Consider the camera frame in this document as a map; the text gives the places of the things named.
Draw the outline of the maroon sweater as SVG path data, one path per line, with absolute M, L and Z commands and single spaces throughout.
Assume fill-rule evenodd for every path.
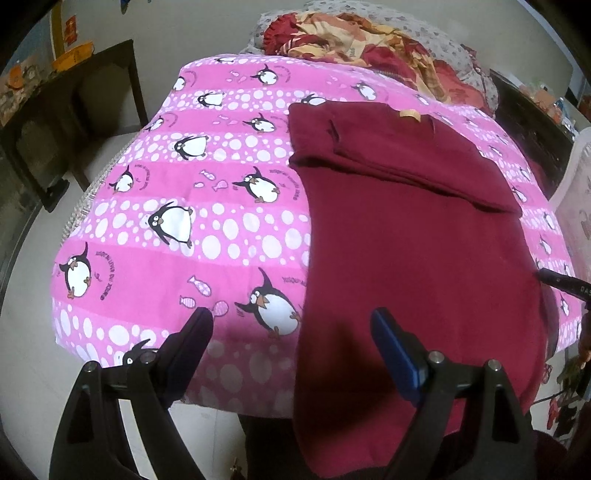
M 379 307 L 453 361 L 500 361 L 529 409 L 555 308 L 498 166 L 448 123 L 382 103 L 294 104 L 288 128 L 311 214 L 294 390 L 311 471 L 383 467 L 410 425 L 370 336 Z

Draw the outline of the white upholstered chair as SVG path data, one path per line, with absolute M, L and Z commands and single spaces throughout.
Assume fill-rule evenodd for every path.
M 550 205 L 578 278 L 590 282 L 590 128 L 576 138 L 565 173 Z

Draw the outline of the dark bedside cabinet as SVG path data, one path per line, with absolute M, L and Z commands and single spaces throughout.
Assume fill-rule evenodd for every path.
M 526 157 L 547 199 L 556 192 L 568 165 L 573 140 L 533 100 L 495 70 L 490 76 L 497 88 L 497 122 Z

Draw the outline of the pink penguin bedspread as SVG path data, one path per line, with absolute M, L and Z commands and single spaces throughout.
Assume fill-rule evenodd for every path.
M 524 155 L 483 111 L 383 74 L 283 57 L 204 58 L 179 72 L 150 124 L 107 168 L 66 230 L 51 274 L 56 343 L 121 364 L 160 346 L 198 307 L 214 331 L 185 400 L 262 417 L 293 411 L 311 218 L 288 165 L 291 104 L 414 109 L 495 163 L 540 267 L 573 264 Z

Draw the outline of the dark wooden desk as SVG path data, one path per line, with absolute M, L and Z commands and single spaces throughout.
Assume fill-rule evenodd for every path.
M 83 190 L 90 186 L 84 167 L 76 159 L 76 155 L 86 143 L 104 138 L 106 132 L 91 124 L 81 89 L 90 75 L 110 66 L 126 72 L 139 120 L 138 125 L 126 127 L 122 131 L 127 133 L 141 130 L 147 125 L 148 116 L 137 71 L 134 42 L 131 39 L 102 50 L 65 72 L 53 75 L 36 87 L 32 96 L 1 127 L 1 157 L 8 161 L 20 180 L 48 212 L 55 209 L 69 187 L 69 182 L 63 178 L 67 171 L 72 173 Z M 57 144 L 60 159 L 65 163 L 65 167 L 57 175 L 57 181 L 47 188 L 35 177 L 18 149 L 23 126 L 35 119 L 47 125 Z

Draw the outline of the red yellow floral blanket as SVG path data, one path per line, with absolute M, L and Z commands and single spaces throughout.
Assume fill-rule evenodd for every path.
M 373 70 L 443 103 L 486 106 L 485 96 L 402 30 L 359 15 L 290 12 L 263 33 L 263 51 Z

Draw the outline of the yellow box on desk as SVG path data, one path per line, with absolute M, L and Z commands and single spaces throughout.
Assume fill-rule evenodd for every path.
M 52 62 L 52 69 L 55 72 L 64 72 L 74 68 L 80 63 L 88 60 L 94 53 L 94 44 L 92 41 L 78 45 Z

